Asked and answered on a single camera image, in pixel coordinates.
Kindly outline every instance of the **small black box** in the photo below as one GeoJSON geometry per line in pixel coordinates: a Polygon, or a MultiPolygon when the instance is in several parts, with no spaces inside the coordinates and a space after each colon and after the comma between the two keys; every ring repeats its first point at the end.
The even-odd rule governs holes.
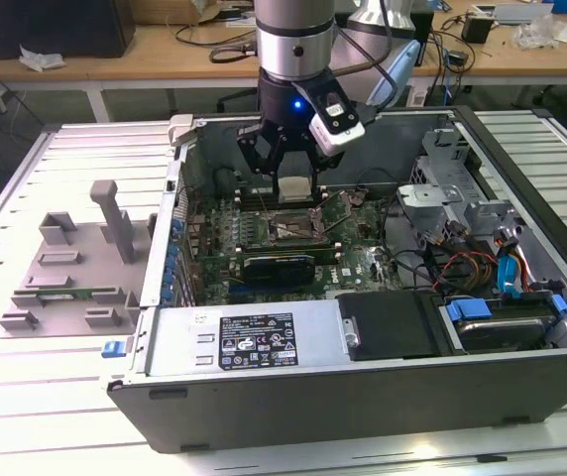
{"type": "Polygon", "coordinates": [[[467,15],[462,29],[462,40],[466,43],[484,44],[493,27],[493,18],[467,15]]]}
{"type": "Polygon", "coordinates": [[[413,0],[411,6],[411,22],[415,27],[413,39],[420,43],[420,52],[415,60],[415,65],[420,66],[424,60],[424,52],[426,51],[426,42],[431,32],[431,24],[433,23],[433,10],[426,0],[413,0]]]}

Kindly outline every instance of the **black plastic part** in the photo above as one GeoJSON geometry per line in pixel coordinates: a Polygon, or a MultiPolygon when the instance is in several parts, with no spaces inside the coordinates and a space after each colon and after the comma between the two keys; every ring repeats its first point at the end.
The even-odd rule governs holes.
{"type": "Polygon", "coordinates": [[[469,59],[469,56],[466,53],[457,52],[455,50],[451,50],[446,55],[449,59],[449,63],[453,66],[464,66],[466,61],[469,59]]]}
{"type": "Polygon", "coordinates": [[[121,57],[136,26],[129,0],[0,0],[0,60],[25,49],[67,57],[121,57]]]}
{"type": "Polygon", "coordinates": [[[342,318],[356,322],[360,345],[354,361],[450,355],[431,293],[379,292],[339,296],[342,318]]]}
{"type": "Polygon", "coordinates": [[[356,108],[331,70],[324,69],[318,76],[297,81],[294,87],[312,105],[330,134],[349,131],[358,124],[359,115],[356,108]],[[328,108],[336,104],[341,105],[342,112],[332,116],[328,113],[328,108]]]}
{"type": "Polygon", "coordinates": [[[489,37],[495,19],[473,15],[467,15],[465,18],[464,28],[462,28],[462,40],[466,43],[483,45],[489,37]]]}
{"type": "Polygon", "coordinates": [[[250,288],[295,289],[314,282],[311,256],[262,257],[244,262],[242,281],[250,288]]]}
{"type": "Polygon", "coordinates": [[[547,109],[539,108],[539,109],[532,109],[532,114],[537,116],[539,119],[550,119],[554,117],[550,111],[547,109]]]}
{"type": "Polygon", "coordinates": [[[506,463],[509,459],[502,454],[478,454],[475,459],[478,463],[506,463]]]}

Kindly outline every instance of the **robotic arm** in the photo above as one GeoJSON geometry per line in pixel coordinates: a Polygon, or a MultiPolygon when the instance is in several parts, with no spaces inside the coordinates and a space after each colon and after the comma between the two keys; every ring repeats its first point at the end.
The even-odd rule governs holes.
{"type": "MultiPolygon", "coordinates": [[[[387,39],[387,0],[372,1],[381,8],[387,27],[381,38],[387,39]]],[[[262,121],[241,130],[238,144],[253,173],[273,178],[274,194],[285,154],[307,154],[315,192],[317,175],[338,167],[345,149],[365,135],[359,112],[336,76],[378,67],[390,54],[391,36],[374,61],[333,71],[334,13],[334,0],[255,1],[262,121]],[[271,147],[266,157],[256,149],[260,137],[271,147]]]]}

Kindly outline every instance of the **warning label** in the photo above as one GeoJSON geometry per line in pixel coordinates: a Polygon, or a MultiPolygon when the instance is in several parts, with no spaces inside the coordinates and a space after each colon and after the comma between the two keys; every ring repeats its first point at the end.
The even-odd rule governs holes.
{"type": "Polygon", "coordinates": [[[222,370],[298,365],[292,314],[244,315],[220,319],[222,370]]]}

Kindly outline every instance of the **metal frame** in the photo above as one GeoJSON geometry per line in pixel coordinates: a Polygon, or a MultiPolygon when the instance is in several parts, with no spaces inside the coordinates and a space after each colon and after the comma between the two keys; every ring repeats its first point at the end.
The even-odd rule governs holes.
{"type": "MultiPolygon", "coordinates": [[[[424,97],[433,84],[434,75],[415,75],[408,84],[411,86],[407,100],[408,107],[422,107],[424,97]]],[[[529,86],[567,84],[567,75],[559,76],[477,76],[467,74],[462,83],[469,85],[490,86],[529,86]]],[[[249,88],[257,86],[255,77],[220,77],[202,79],[79,79],[72,81],[8,81],[7,85],[16,91],[83,91],[87,95],[96,122],[112,122],[112,115],[107,104],[105,92],[118,89],[189,89],[189,88],[249,88]]],[[[168,96],[169,108],[174,109],[168,96]]]]}

